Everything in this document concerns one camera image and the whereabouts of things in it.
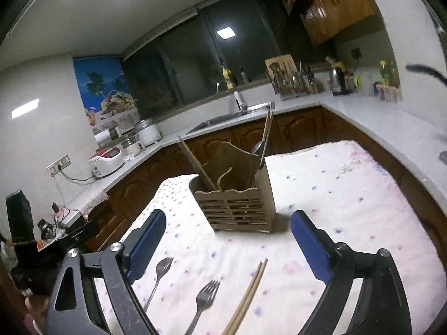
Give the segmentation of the person's left hand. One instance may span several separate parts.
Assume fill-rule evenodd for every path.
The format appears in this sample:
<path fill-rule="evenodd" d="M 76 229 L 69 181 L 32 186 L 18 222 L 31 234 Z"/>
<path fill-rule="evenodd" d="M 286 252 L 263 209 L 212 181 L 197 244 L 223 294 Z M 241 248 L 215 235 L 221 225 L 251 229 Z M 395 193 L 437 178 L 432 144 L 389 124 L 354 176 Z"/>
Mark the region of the person's left hand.
<path fill-rule="evenodd" d="M 25 305 L 28 313 L 33 317 L 36 325 L 43 330 L 46 325 L 46 314 L 50 302 L 49 296 L 32 295 L 25 299 Z"/>

